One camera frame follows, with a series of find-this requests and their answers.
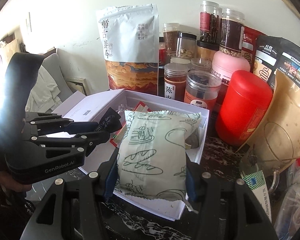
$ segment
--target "white paper box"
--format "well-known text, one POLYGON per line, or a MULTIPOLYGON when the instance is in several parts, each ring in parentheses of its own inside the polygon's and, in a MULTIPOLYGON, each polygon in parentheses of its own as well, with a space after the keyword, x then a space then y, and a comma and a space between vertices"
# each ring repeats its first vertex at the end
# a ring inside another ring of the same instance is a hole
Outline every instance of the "white paper box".
MULTIPOLYGON (((73 119, 75 122, 98 122, 109 107, 114 110, 117 110, 118 106, 121 104, 135 107, 140 101, 144 102, 152 111, 169 110, 180 113, 202 114, 202 122, 199 127, 200 146, 197 149, 186 150, 191 161, 200 163, 209 119, 209 110, 207 109, 167 98, 119 89, 105 91, 87 97, 77 91, 58 106, 53 113, 61 114, 63 118, 73 119)), ((72 136, 63 132, 51 134, 49 137, 72 136)), ((102 162, 109 160, 113 151, 114 146, 109 141, 96 146, 93 152, 86 158, 85 164, 80 167, 80 169, 85 174, 97 170, 102 162)), ((180 200, 173 202, 164 199, 148 200, 128 196, 117 191, 114 191, 114 194, 139 208, 169 220, 180 219, 185 208, 185 204, 180 200)))

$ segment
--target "gray chair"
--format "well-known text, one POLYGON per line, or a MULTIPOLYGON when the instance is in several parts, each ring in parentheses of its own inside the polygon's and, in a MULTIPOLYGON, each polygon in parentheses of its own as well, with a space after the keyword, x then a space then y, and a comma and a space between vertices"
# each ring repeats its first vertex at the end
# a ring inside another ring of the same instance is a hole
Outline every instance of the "gray chair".
POLYGON ((42 62, 42 66, 49 72, 49 74, 56 81, 58 88, 60 90, 58 97, 62 102, 64 102, 73 93, 68 87, 68 85, 66 84, 65 79, 62 76, 58 54, 53 53, 50 56, 46 57, 42 62))

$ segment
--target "red canister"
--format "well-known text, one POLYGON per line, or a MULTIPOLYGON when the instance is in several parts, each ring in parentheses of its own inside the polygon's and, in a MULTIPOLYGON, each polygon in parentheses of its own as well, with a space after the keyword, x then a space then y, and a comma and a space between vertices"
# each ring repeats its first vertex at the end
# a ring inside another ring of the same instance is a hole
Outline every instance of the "red canister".
POLYGON ((261 78, 244 70, 235 71, 216 121, 220 139, 233 146, 242 145, 257 128, 271 99, 272 90, 261 78))

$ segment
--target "cardboard box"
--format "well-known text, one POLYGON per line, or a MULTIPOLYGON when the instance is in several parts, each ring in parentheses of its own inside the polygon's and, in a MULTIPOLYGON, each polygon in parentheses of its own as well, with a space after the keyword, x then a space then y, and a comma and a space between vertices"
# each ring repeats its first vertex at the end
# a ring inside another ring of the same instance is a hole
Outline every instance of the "cardboard box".
MULTIPOLYGON (((200 163, 209 119, 209 111, 207 109, 167 98, 120 89, 105 91, 90 96, 85 96, 77 91, 57 107, 53 113, 61 114, 64 118, 73 119, 75 122, 98 122, 109 107, 114 110, 117 110, 121 104, 135 107, 140 101, 144 102, 152 111, 169 110, 181 113, 202 114, 203 118, 199 127, 200 146, 197 149, 186 150, 191 161, 200 163)), ((49 136, 71 137, 71 135, 64 132, 51 134, 49 136)), ((113 150, 114 146, 109 141, 96 146, 80 169, 86 174, 97 170, 102 162, 110 158, 113 150)), ((180 200, 173 202, 163 199, 148 200, 128 196, 116 190, 114 194, 139 208, 169 220, 180 219, 185 207, 185 204, 180 200)))

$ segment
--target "marble table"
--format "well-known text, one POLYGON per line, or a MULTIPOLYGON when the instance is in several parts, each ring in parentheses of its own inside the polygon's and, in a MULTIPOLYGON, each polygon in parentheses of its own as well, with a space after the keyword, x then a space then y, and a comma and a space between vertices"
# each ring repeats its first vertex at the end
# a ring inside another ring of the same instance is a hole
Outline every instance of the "marble table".
MULTIPOLYGON (((216 115, 213 114, 210 118, 201 165, 220 179, 235 180, 240 177, 238 164, 242 155, 236 154, 235 148, 225 144, 216 136, 215 117, 216 115)), ((70 181, 83 176, 79 169, 74 169, 57 177, 70 181)), ((41 200, 57 177, 34 184, 27 195, 28 199, 41 200)), ((101 204, 101 212, 109 239, 113 240, 191 239, 198 220, 197 214, 185 209, 180 220, 169 221, 137 208, 115 195, 108 202, 101 204)))

